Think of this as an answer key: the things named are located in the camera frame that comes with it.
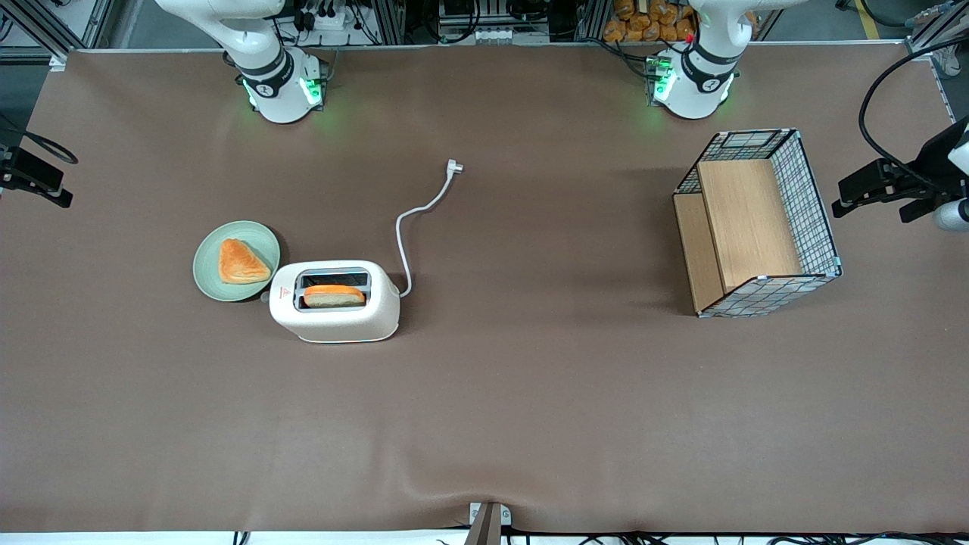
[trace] plate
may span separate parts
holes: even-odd
[[[245,242],[272,274],[279,269],[279,240],[262,223],[255,221],[234,221],[219,227],[208,234],[199,244],[192,261],[192,276],[195,283],[215,301],[242,301],[263,290],[272,281],[272,274],[265,282],[254,284],[227,284],[219,277],[219,248],[225,239],[239,239]]]

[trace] toaster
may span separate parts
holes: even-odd
[[[303,300],[310,286],[359,289],[358,306],[311,308]],[[397,331],[400,294],[387,273],[369,261],[309,261],[276,272],[269,289],[269,313],[279,325],[307,342],[370,342]]]

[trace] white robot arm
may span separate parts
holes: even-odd
[[[322,106],[326,81],[320,60],[299,48],[284,48],[264,19],[278,14],[285,1],[156,0],[225,48],[256,110],[269,121],[291,123]]]
[[[713,113],[727,99],[734,67],[753,27],[747,12],[780,10],[806,0],[690,0],[700,19],[693,42],[659,54],[666,73],[651,83],[653,101],[687,119]]]

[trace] bread slice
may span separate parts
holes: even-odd
[[[265,282],[272,271],[239,239],[225,239],[219,247],[219,277],[227,284]]]
[[[310,308],[336,308],[361,306],[366,303],[366,297],[350,286],[310,286],[303,291],[303,302]]]

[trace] green light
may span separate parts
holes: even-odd
[[[676,83],[676,71],[670,69],[666,72],[665,76],[656,82],[656,94],[653,98],[656,100],[670,98],[670,89],[672,89],[674,83]]]
[[[242,81],[242,86],[245,87],[245,92],[246,92],[247,95],[249,95],[249,104],[251,104],[253,108],[257,108],[256,107],[256,97],[253,96],[253,94],[252,94],[252,87],[249,86],[249,82],[246,81],[246,80],[243,80]]]
[[[300,78],[299,86],[302,87],[303,94],[306,95],[306,100],[311,105],[320,104],[320,84],[318,82]]]

